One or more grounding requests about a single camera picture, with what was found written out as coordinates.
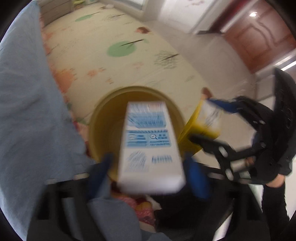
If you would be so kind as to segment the yellow drink carton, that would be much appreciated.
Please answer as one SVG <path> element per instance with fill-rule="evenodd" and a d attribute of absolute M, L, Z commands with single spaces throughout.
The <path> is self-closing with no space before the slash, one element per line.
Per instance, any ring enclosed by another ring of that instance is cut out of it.
<path fill-rule="evenodd" d="M 201 99 L 190 119 L 178 137 L 180 154 L 196 154 L 202 148 L 189 141 L 188 135 L 201 135 L 203 137 L 216 139 L 221 134 L 222 110 L 206 99 Z"/>

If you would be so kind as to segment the white grey milk carton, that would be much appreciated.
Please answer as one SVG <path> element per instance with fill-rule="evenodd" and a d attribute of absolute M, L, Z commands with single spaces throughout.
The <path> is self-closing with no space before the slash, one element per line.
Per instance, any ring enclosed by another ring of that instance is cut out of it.
<path fill-rule="evenodd" d="M 165 102 L 127 104 L 117 183 L 128 194 L 173 194 L 186 179 Z"/>

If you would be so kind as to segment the yellow trash bin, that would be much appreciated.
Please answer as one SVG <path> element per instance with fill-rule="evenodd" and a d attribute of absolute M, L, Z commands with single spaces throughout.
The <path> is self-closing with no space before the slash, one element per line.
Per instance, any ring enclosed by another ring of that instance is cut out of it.
<path fill-rule="evenodd" d="M 89 152 L 98 163 L 107 153 L 114 155 L 108 176 L 117 181 L 121 136 L 127 104 L 135 101 L 164 101 L 168 108 L 176 137 L 185 121 L 177 105 L 158 90 L 144 86 L 129 86 L 112 90 L 97 104 L 89 123 Z"/>

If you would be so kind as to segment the blue bed sheet mattress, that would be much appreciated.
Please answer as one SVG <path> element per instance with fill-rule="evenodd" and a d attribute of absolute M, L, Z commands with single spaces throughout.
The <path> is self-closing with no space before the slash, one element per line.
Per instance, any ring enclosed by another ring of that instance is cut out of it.
<path fill-rule="evenodd" d="M 92 165 L 49 69 L 40 9 L 30 2 L 1 41 L 1 218 L 22 239 L 44 189 L 86 178 Z M 138 218 L 109 194 L 106 177 L 87 207 L 106 240 L 142 240 Z M 63 200 L 71 233 L 83 240 L 74 201 Z"/>

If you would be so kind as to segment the brown wooden door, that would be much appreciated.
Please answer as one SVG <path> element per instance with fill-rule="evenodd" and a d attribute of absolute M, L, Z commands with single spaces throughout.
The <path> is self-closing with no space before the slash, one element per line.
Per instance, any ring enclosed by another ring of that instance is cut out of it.
<path fill-rule="evenodd" d="M 295 39 L 277 11 L 257 1 L 224 34 L 225 40 L 255 73 L 295 49 Z"/>

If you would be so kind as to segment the white flowered cabinet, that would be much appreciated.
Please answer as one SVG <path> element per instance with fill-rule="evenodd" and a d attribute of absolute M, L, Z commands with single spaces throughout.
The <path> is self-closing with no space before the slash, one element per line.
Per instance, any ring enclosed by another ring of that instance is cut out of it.
<path fill-rule="evenodd" d="M 219 1 L 165 1 L 158 21 L 184 33 L 190 33 Z"/>

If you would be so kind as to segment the cartoon floor mat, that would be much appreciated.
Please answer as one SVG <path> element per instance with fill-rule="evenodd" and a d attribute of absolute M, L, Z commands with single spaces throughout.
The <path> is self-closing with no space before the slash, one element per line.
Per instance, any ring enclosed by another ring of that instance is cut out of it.
<path fill-rule="evenodd" d="M 164 93 L 189 118 L 209 87 L 218 98 L 254 97 L 254 77 L 217 34 L 185 34 L 143 23 L 95 3 L 44 27 L 48 61 L 75 116 L 90 119 L 99 100 L 126 86 Z"/>

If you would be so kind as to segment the grey bedside table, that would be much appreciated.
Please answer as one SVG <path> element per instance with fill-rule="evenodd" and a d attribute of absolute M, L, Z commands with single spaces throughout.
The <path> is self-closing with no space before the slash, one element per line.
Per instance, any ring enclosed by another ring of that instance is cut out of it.
<path fill-rule="evenodd" d="M 38 4 L 45 26 L 74 10 L 71 0 L 41 0 Z"/>

